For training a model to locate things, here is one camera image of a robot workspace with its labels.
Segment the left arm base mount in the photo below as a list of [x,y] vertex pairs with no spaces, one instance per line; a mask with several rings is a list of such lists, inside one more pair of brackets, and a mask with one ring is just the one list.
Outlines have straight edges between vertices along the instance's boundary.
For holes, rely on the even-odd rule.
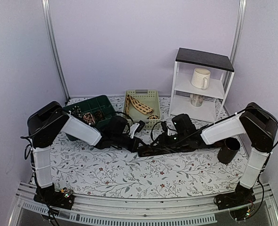
[[36,193],[33,198],[35,202],[66,210],[72,209],[74,199],[75,196],[71,189],[67,189],[66,187],[64,187],[61,190],[55,190],[54,185],[46,188],[36,188]]

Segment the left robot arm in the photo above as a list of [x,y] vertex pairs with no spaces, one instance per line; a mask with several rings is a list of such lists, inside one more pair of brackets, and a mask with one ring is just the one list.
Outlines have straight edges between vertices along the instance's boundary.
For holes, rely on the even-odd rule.
[[56,101],[32,114],[28,118],[27,126],[28,135],[23,139],[29,142],[36,193],[47,204],[55,204],[61,197],[69,198],[68,195],[55,190],[51,178],[50,150],[58,134],[63,132],[100,150],[114,146],[135,153],[145,146],[140,138],[135,137],[136,132],[143,128],[143,123],[129,125],[125,118],[112,116],[107,125],[98,129],[72,115]]

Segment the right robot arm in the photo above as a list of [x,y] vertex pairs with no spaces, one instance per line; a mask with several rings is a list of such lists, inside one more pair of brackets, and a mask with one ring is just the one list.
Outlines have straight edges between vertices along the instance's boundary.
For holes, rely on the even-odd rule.
[[235,136],[248,136],[252,150],[236,191],[231,196],[235,205],[242,205],[249,199],[249,191],[265,170],[271,152],[278,144],[278,120],[254,102],[249,103],[245,109],[200,129],[195,128],[187,114],[174,117],[174,125],[177,131],[175,135],[162,133],[151,146],[161,151],[178,153],[208,148],[223,141],[223,147],[230,148],[236,142]]

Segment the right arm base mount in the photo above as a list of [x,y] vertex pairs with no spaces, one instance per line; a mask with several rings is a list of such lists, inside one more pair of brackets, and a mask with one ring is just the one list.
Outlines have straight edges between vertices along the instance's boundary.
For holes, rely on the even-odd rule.
[[230,209],[241,205],[251,204],[256,198],[253,189],[238,190],[225,194],[218,194],[214,197],[214,204],[218,210]]

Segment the dark red patterned tie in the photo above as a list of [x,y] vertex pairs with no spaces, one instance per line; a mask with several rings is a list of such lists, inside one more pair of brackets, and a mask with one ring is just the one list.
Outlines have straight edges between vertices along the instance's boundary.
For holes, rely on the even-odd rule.
[[181,146],[178,148],[169,148],[162,145],[144,145],[138,148],[137,153],[139,157],[150,157],[150,156],[165,155],[171,153],[189,153],[189,152],[194,152],[196,150],[218,148],[222,146],[223,146],[223,141],[218,141],[211,145],[201,145],[198,148],[192,148],[189,147],[188,145]]

